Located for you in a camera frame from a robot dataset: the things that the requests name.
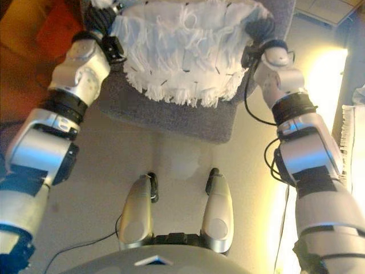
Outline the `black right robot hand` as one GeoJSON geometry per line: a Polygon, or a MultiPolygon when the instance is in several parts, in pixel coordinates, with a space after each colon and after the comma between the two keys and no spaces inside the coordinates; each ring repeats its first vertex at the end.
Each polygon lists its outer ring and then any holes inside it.
{"type": "Polygon", "coordinates": [[[245,26],[245,32],[253,43],[260,45],[275,38],[275,20],[272,17],[267,17],[248,22],[245,26]]]}

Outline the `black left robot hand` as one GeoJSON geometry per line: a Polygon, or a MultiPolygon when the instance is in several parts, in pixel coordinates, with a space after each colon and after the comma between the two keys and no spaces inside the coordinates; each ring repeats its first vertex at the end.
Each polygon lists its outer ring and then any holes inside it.
{"type": "Polygon", "coordinates": [[[108,35],[110,27],[121,13],[124,5],[120,1],[112,1],[106,7],[97,7],[90,2],[84,12],[83,23],[87,31],[97,31],[108,35]]]}

